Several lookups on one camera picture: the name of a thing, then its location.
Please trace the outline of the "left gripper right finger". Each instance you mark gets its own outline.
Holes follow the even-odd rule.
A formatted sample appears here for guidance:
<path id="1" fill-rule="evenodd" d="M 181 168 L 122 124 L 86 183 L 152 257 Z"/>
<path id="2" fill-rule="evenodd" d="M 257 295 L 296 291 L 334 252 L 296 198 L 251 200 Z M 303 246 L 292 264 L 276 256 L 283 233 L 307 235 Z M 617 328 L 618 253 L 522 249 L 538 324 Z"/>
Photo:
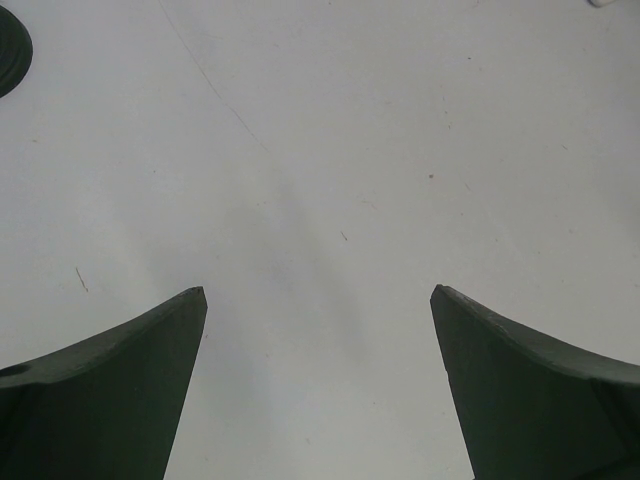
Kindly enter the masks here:
<path id="1" fill-rule="evenodd" d="M 639 368 L 439 285 L 436 335 L 477 479 L 636 479 Z"/>

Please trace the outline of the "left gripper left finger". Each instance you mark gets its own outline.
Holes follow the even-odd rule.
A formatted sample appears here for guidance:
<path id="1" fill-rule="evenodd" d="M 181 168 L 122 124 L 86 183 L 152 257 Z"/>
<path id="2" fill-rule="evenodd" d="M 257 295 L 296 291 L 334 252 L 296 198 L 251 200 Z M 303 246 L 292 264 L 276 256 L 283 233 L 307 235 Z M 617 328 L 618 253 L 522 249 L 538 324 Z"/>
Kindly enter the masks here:
<path id="1" fill-rule="evenodd" d="M 204 332 L 193 287 L 1 371 L 4 479 L 161 479 Z"/>

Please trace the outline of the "black round base phone stand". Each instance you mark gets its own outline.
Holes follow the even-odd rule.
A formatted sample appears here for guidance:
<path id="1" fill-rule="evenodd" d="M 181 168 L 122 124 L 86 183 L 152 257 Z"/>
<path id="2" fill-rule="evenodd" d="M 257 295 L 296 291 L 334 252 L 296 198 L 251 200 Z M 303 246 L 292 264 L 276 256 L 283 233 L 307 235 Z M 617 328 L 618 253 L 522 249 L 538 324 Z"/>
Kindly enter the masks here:
<path id="1" fill-rule="evenodd" d="M 0 96 L 15 89 L 26 76 L 33 58 L 33 43 L 24 24 L 1 7 L 0 18 Z"/>

